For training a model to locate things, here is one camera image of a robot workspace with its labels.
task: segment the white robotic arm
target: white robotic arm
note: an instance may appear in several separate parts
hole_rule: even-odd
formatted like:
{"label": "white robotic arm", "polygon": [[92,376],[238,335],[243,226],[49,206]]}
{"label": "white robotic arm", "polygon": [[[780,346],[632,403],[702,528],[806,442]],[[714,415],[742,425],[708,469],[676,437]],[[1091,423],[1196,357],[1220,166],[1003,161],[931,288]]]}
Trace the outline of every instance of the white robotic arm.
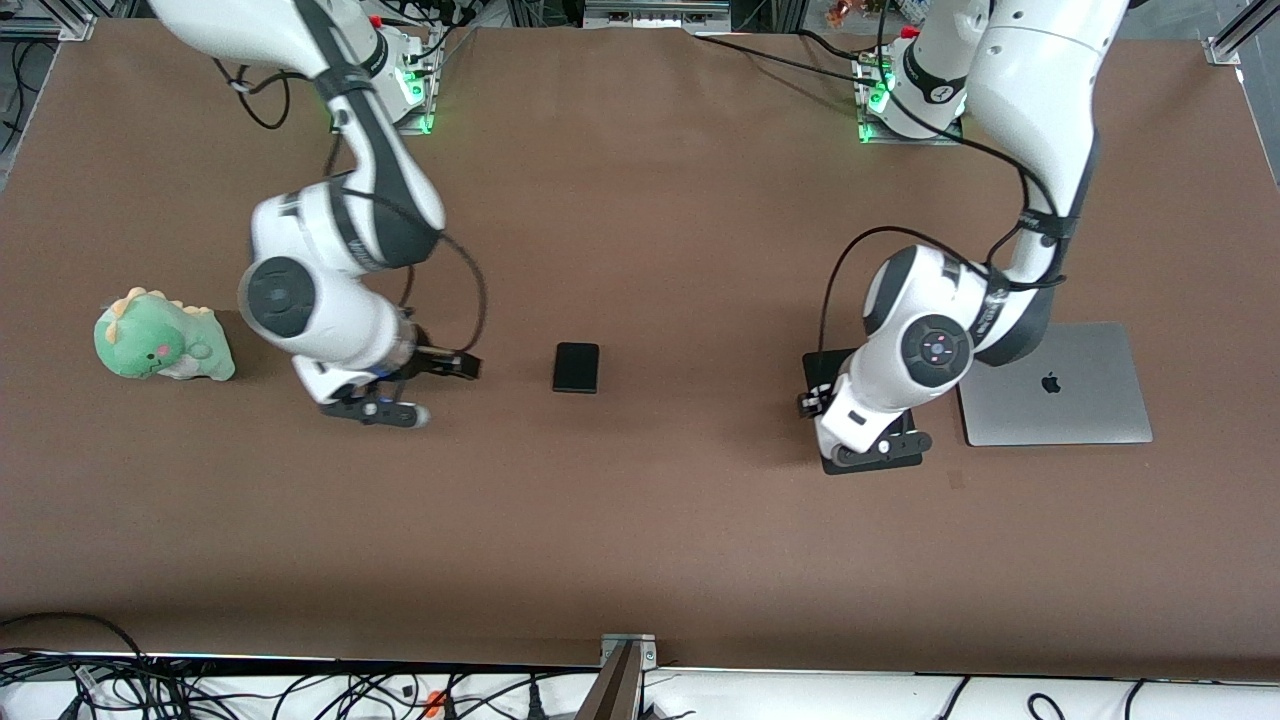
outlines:
{"label": "white robotic arm", "polygon": [[291,68],[315,83],[356,169],[257,206],[241,310],[259,334],[294,355],[307,392],[335,410],[330,414],[425,423],[425,409],[412,404],[352,401],[355,389],[384,378],[421,370],[474,378],[479,372],[479,360],[461,352],[428,348],[424,355],[425,333],[358,281],[421,263],[444,229],[440,199],[370,78],[369,53],[385,53],[381,33],[355,0],[152,0],[152,8],[197,50]]}
{"label": "white robotic arm", "polygon": [[[867,343],[815,416],[824,457],[838,464],[844,454],[868,452],[905,410],[955,387],[974,360],[1002,365],[1039,343],[1098,151],[1094,77],[1126,5],[940,0],[915,47],[895,59],[901,105],[886,106],[886,124],[909,137],[936,135],[910,115],[942,128],[968,92],[973,115],[1034,177],[1024,178],[1028,202],[1007,269],[923,245],[879,268],[863,311]],[[968,77],[959,67],[969,67]],[[948,69],[950,77],[933,74]]]}

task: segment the smartphone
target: smartphone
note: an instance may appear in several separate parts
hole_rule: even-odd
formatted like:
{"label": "smartphone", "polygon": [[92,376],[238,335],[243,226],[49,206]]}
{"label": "smartphone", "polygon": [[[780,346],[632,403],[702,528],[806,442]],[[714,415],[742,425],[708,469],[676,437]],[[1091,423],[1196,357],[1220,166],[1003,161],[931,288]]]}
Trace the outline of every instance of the smartphone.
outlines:
{"label": "smartphone", "polygon": [[556,346],[552,389],[594,395],[600,370],[600,346],[594,342],[562,342]]}

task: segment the brown table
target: brown table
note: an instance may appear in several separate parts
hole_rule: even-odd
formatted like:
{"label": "brown table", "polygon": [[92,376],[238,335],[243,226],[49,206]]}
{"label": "brown table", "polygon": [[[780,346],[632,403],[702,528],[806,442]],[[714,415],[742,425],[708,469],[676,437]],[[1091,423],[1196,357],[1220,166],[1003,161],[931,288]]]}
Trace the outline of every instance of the brown table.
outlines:
{"label": "brown table", "polygon": [[[860,145],[840,81],[678,31],[481,29],[445,83],[410,147],[488,273],[485,374],[411,384],[425,430],[365,429],[234,314],[253,205],[320,173],[310,90],[265,132],[155,23],[63,49],[0,197],[5,612],[154,651],[589,662],[649,632],[685,665],[1280,676],[1280,201],[1197,45],[1100,76],[1055,307],[1128,325],[1156,442],[970,448],[948,396],[923,466],[861,477],[823,475],[792,407],[831,264],[882,223],[979,255],[1011,170]],[[838,343],[902,242],[856,251]],[[225,310],[239,377],[110,375],[90,328],[134,284]],[[456,258],[412,304],[465,337]],[[598,396],[549,391],[561,341],[602,345]],[[37,638],[109,647],[64,630]]]}

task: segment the laptop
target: laptop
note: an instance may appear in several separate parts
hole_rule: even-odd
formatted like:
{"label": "laptop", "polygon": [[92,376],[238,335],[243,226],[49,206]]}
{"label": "laptop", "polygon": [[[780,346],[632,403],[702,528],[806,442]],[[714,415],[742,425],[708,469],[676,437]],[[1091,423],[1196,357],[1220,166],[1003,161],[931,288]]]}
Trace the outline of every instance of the laptop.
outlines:
{"label": "laptop", "polygon": [[1021,360],[974,363],[960,380],[973,446],[1151,442],[1129,336],[1120,323],[1051,324]]}

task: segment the stuffed dinosaur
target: stuffed dinosaur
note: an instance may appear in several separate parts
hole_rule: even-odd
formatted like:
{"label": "stuffed dinosaur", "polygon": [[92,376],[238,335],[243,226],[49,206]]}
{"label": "stuffed dinosaur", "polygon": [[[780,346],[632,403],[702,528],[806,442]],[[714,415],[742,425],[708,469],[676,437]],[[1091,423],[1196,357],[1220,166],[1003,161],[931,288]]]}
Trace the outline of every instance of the stuffed dinosaur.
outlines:
{"label": "stuffed dinosaur", "polygon": [[159,290],[136,287],[113,302],[93,325],[93,346],[106,369],[124,378],[225,380],[236,373],[214,311],[183,306]]}

